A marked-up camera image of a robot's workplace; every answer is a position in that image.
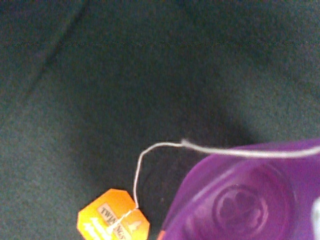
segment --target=dark green fabric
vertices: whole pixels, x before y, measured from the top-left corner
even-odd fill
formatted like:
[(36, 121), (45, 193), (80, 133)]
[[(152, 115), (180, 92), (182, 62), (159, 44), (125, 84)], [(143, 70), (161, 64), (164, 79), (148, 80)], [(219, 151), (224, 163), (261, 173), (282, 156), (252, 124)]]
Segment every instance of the dark green fabric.
[[(0, 239), (82, 239), (78, 211), (132, 194), (138, 156), (320, 135), (316, 1), (0, 3)], [(204, 155), (146, 156), (155, 239)]]

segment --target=tea bag tag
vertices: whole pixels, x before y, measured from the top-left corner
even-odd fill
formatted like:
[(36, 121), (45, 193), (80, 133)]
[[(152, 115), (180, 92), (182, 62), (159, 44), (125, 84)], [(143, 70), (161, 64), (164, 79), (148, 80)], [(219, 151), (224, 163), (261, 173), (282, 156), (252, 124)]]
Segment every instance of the tea bag tag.
[(78, 213), (85, 240), (147, 240), (150, 223), (127, 191), (109, 189)]

